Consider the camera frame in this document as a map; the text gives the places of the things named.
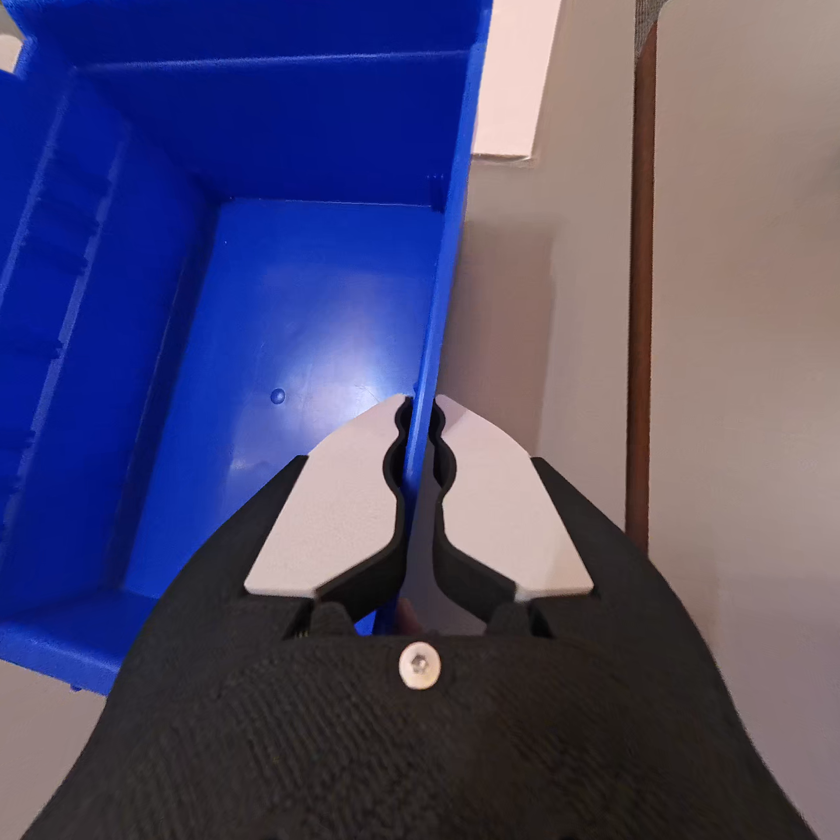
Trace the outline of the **white paper sheet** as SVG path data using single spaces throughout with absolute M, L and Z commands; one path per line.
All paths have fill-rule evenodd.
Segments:
M 561 1 L 494 1 L 472 154 L 532 157 Z

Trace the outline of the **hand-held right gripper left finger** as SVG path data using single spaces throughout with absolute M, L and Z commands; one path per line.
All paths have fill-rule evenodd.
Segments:
M 252 531 L 249 595 L 336 603 L 359 621 L 406 571 L 401 488 L 413 399 L 394 394 L 349 420 L 264 486 Z

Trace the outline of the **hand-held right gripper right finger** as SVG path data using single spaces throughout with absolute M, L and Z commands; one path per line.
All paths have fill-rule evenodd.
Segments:
M 430 418 L 437 587 L 485 624 L 508 604 L 586 596 L 592 577 L 531 456 L 484 417 L 437 395 Z

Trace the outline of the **blue plastic bin with divider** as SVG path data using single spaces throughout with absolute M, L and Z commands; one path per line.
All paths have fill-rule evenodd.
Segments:
M 4 2 L 2 660 L 107 695 L 293 458 L 415 397 L 491 2 Z

